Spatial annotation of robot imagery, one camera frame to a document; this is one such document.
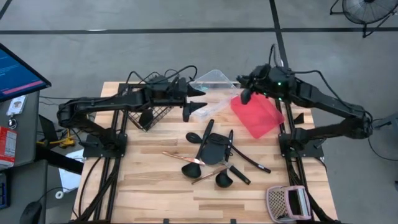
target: electric fan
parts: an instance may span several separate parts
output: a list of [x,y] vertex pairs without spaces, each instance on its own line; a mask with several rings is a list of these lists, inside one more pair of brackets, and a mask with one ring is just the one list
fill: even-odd
[[[336,0],[330,8],[330,14],[344,14],[347,19],[355,24],[363,25],[363,38],[371,35],[390,16],[395,13],[398,0],[342,0],[343,12],[333,12],[333,7],[340,0]],[[368,24],[380,23],[367,33]]]

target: red plastic container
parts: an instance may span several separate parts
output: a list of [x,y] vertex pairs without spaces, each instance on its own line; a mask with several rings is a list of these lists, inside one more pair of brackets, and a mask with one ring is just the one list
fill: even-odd
[[256,139],[284,122],[282,113],[264,95],[253,94],[246,105],[240,96],[234,97],[231,109]]

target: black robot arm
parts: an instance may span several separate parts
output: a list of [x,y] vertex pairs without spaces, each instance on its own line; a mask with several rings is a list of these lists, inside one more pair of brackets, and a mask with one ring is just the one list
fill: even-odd
[[205,93],[193,89],[185,78],[175,78],[172,82],[151,80],[142,88],[125,95],[114,95],[102,98],[78,98],[59,106],[57,118],[59,125],[64,128],[78,128],[99,139],[101,147],[108,151],[124,147],[122,136],[116,130],[103,128],[88,119],[88,114],[97,111],[127,110],[143,112],[155,106],[179,106],[183,108],[183,120],[187,122],[195,110],[206,106],[207,103],[187,102],[188,96],[200,96]]
[[238,76],[237,80],[244,88],[242,104],[248,103],[251,95],[256,93],[304,108],[318,108],[344,118],[341,123],[329,126],[307,130],[295,128],[290,136],[292,143],[338,136],[364,139],[372,134],[371,118],[366,116],[362,106],[325,95],[317,87],[296,78],[290,70],[265,64],[256,67],[248,76]]

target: fan stand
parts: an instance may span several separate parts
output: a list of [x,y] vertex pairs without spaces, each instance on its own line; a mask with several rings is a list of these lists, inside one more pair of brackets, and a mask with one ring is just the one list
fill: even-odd
[[[338,1],[340,0],[336,0],[335,3],[333,3],[333,5],[330,8],[330,15],[334,15],[334,14],[344,14],[344,12],[334,12],[333,8],[336,6],[336,4],[338,3]],[[373,31],[368,32],[368,24],[365,23],[363,24],[363,28],[362,28],[362,37],[365,38],[371,34],[374,33],[374,31],[376,31],[384,22],[386,22],[388,20],[388,18],[390,18],[390,16],[395,14],[395,10],[391,11],[388,16],[386,16],[375,28],[373,28]]]

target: red box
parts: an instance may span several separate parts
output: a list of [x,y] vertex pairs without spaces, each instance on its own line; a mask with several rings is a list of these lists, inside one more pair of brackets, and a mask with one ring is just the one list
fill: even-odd
[[14,166],[17,132],[0,126],[0,170]]
[[256,139],[284,122],[282,113],[264,95],[252,94],[246,105],[237,96],[231,100],[231,109]]

